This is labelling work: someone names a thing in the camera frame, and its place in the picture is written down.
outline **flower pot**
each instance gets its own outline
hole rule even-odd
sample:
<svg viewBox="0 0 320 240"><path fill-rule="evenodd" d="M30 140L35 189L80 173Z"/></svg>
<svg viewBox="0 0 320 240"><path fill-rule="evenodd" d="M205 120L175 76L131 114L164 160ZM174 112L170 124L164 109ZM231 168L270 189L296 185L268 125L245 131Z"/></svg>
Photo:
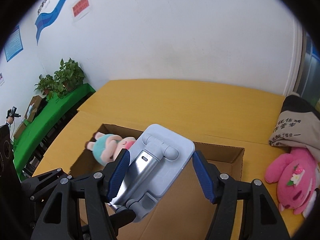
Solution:
<svg viewBox="0 0 320 240"><path fill-rule="evenodd" d="M45 88L44 90L43 90L43 95L49 95L49 92L50 92L50 90L49 90L49 88Z"/></svg>
<svg viewBox="0 0 320 240"><path fill-rule="evenodd" d="M71 92L72 90L74 90L76 87L75 86L71 86L69 83L67 82L63 82L64 87L68 90L68 92Z"/></svg>

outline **person's hand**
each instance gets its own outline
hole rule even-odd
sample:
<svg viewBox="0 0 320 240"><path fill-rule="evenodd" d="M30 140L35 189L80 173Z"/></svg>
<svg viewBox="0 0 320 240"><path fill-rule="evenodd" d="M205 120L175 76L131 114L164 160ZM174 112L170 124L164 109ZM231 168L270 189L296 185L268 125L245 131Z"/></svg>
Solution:
<svg viewBox="0 0 320 240"><path fill-rule="evenodd" d="M7 123L13 124L14 118L12 116L9 116L7 119Z"/></svg>

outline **green leaves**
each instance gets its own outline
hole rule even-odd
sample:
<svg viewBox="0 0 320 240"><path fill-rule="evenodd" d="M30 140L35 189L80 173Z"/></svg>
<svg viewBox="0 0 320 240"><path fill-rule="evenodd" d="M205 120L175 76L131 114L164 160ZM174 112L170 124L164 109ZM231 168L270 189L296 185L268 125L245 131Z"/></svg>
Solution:
<svg viewBox="0 0 320 240"><path fill-rule="evenodd" d="M57 93L57 96L62 98L69 91L76 88L77 85L83 84L84 78L84 72L79 67L78 62L75 62L71 58L67 62L64 62L62 58L59 70L54 72L54 77L46 75L43 78L40 75L40 81L35 85L37 86L35 90L43 92L44 89L49 89L48 99L51 99L54 93Z"/></svg>
<svg viewBox="0 0 320 240"><path fill-rule="evenodd" d="M35 86L36 90L39 90L40 92L43 92L45 89L53 90L53 77L51 75L46 75L45 78L42 77L42 75L39 76L39 83L36 84Z"/></svg>
<svg viewBox="0 0 320 240"><path fill-rule="evenodd" d="M59 85L58 85L58 90L59 90L60 92L62 92L63 89L64 89L64 86L63 86L62 84L59 84Z"/></svg>

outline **green tablecloth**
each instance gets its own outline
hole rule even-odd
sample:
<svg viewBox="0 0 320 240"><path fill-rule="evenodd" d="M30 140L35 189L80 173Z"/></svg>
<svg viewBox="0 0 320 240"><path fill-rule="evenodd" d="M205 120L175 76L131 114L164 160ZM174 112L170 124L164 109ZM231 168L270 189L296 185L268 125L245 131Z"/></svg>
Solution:
<svg viewBox="0 0 320 240"><path fill-rule="evenodd" d="M13 162L19 176L44 136L71 107L90 92L95 90L89 84L83 84L61 99L55 94L32 123L25 121L27 127L13 143Z"/></svg>

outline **teal plush toy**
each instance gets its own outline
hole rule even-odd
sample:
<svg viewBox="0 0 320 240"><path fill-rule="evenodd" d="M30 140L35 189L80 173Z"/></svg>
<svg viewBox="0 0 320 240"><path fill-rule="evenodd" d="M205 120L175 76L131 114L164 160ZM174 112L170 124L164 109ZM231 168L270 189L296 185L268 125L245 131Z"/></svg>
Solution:
<svg viewBox="0 0 320 240"><path fill-rule="evenodd" d="M96 161L105 166L113 162L122 149L129 149L136 141L133 137L122 138L115 134L97 132L93 135L96 142L86 142L85 148L92 151Z"/></svg>

